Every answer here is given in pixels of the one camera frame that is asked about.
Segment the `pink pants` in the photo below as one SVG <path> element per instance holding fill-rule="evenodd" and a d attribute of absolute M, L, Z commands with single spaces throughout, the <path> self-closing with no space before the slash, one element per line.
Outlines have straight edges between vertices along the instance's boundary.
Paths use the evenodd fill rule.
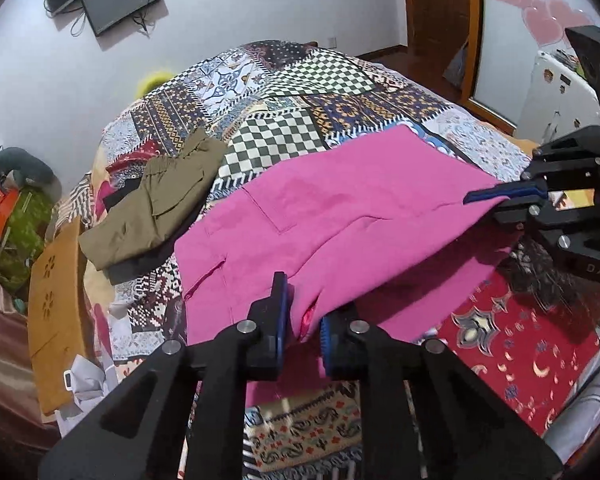
<path fill-rule="evenodd" d="M 404 126 L 279 162 L 176 241 L 188 340 L 243 320 L 276 272 L 292 291 L 285 367 L 276 382 L 248 387 L 249 405 L 324 385 L 320 322 L 344 304 L 396 339 L 417 339 L 516 242 L 493 223 L 491 202 L 465 202 L 494 183 Z"/>

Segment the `white grey cloth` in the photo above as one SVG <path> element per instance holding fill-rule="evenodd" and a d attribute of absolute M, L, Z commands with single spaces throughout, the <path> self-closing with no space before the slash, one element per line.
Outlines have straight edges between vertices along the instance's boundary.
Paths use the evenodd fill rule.
<path fill-rule="evenodd" d="M 69 400 L 55 411 L 61 437 L 73 430 L 119 383 L 114 361 L 106 351 L 100 352 L 96 361 L 78 354 L 62 375 Z"/>

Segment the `white cabinet with stickers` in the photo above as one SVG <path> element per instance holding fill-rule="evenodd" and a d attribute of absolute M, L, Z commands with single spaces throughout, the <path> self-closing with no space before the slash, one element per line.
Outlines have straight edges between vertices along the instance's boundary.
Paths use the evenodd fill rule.
<path fill-rule="evenodd" d="M 514 137 L 547 144 L 587 126 L 600 126 L 594 89 L 554 55 L 539 51 Z"/>

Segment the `patchwork patterned bedspread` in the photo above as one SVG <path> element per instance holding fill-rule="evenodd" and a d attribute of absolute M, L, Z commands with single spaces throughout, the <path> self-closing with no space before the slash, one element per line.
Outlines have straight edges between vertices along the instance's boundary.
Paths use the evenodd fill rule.
<path fill-rule="evenodd" d="M 515 179 L 530 152 L 466 110 L 395 70 L 306 44 L 265 40 L 224 51 L 137 99 L 105 128 L 93 168 L 60 204 L 58 221 L 79 217 L 86 228 L 107 213 L 104 198 L 139 178 L 148 159 L 173 156 L 198 127 L 228 152 L 208 206 L 288 157 L 318 153 L 366 133 L 410 128 L 445 155 L 471 162 L 502 181 Z M 184 333 L 181 274 L 174 254 L 158 269 L 119 285 L 88 268 L 84 287 L 98 324 L 98 354 L 114 361 L 118 379 L 167 339 Z M 521 242 L 500 274 L 469 303 L 504 324 L 510 350 L 532 322 L 539 354 L 556 358 L 554 382 L 505 387 L 495 362 L 463 350 L 462 358 L 504 392 L 521 416 L 565 461 L 576 466 L 600 444 L 600 286 L 550 270 L 543 249 Z M 245 466 L 250 479 L 353 479 L 362 440 L 344 424 L 358 397 L 346 384 L 249 405 Z"/>

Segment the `striped pink curtain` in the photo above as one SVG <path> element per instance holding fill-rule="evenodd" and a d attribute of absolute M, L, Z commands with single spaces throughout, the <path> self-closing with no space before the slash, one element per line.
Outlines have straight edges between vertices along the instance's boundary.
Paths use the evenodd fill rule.
<path fill-rule="evenodd" d="M 27 319 L 0 285 L 0 443 L 10 450 L 45 453 L 59 439 L 43 422 L 28 350 Z"/>

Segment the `black folded garment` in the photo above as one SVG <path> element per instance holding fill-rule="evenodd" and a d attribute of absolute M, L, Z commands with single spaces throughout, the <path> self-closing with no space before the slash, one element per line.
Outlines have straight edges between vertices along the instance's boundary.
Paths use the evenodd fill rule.
<path fill-rule="evenodd" d="M 125 196 L 138 188 L 139 185 L 140 178 L 126 180 L 121 188 L 104 198 L 106 211 L 110 211 L 117 206 Z M 172 256 L 176 240 L 195 222 L 203 206 L 204 202 L 198 203 L 175 231 L 158 246 L 149 249 L 148 252 L 143 252 L 135 257 L 115 263 L 106 269 L 104 273 L 110 283 L 119 285 L 132 281 L 162 266 Z"/>

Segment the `green storage box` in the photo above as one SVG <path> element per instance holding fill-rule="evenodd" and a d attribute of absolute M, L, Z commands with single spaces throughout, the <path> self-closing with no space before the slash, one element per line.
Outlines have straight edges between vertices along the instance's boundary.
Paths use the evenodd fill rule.
<path fill-rule="evenodd" d="M 29 281 L 42 254 L 53 205 L 39 188 L 25 186 L 0 237 L 0 284 L 11 294 Z"/>

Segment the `olive green folded pants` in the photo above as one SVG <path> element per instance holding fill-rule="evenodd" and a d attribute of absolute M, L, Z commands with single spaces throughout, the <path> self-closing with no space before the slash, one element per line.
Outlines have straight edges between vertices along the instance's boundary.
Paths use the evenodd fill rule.
<path fill-rule="evenodd" d="M 149 159 L 138 188 L 81 234 L 83 255 L 104 270 L 162 245 L 204 201 L 225 151 L 224 142 L 199 128 L 177 155 Z"/>

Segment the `orange box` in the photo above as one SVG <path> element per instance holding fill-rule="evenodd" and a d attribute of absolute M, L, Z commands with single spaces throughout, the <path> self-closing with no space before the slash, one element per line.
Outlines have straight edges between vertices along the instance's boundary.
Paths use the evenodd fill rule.
<path fill-rule="evenodd" d="M 0 237 L 3 235 L 6 223 L 18 202 L 18 198 L 19 191 L 16 188 L 10 188 L 7 191 L 0 188 Z"/>

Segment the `grey neck pillow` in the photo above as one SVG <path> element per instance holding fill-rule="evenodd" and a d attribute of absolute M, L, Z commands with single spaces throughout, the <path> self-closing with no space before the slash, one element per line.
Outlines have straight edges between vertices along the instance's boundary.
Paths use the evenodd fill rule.
<path fill-rule="evenodd" d="M 14 174 L 18 188 L 33 185 L 42 190 L 52 202 L 60 199 L 61 183 L 52 168 L 23 148 L 4 148 L 0 151 L 0 177 Z"/>

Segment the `yellow round object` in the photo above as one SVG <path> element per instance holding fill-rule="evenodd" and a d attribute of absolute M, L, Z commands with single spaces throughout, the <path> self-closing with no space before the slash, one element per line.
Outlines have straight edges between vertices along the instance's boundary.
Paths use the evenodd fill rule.
<path fill-rule="evenodd" d="M 150 73 L 137 84 L 135 99 L 141 99 L 143 96 L 146 96 L 146 94 L 170 81 L 174 76 L 175 74 L 168 70 L 156 70 L 155 72 Z"/>

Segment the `wooden door frame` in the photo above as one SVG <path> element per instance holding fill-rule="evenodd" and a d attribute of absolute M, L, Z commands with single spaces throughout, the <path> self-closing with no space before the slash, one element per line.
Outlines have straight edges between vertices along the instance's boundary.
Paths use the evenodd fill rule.
<path fill-rule="evenodd" d="M 483 0 L 405 0 L 412 76 L 445 99 L 509 134 L 514 125 L 477 102 Z"/>

